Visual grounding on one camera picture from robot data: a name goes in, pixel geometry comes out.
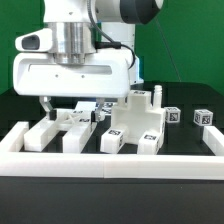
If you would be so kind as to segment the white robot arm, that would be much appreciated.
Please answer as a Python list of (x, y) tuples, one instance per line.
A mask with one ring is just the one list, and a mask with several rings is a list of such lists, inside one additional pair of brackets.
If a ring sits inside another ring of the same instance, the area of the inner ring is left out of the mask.
[(164, 0), (44, 0), (44, 28), (15, 40), (13, 86), (50, 98), (124, 98), (133, 83), (134, 26), (147, 24)]

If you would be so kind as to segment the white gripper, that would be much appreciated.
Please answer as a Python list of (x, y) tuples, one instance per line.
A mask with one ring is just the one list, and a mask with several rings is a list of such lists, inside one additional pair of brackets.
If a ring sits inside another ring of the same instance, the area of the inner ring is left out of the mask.
[(46, 53), (20, 53), (13, 64), (13, 85), (20, 95), (40, 96), (49, 120), (56, 119), (49, 96), (97, 98), (91, 121), (98, 123), (105, 120), (104, 98), (128, 94), (128, 67), (128, 55), (116, 52), (87, 55), (82, 65), (59, 65)]

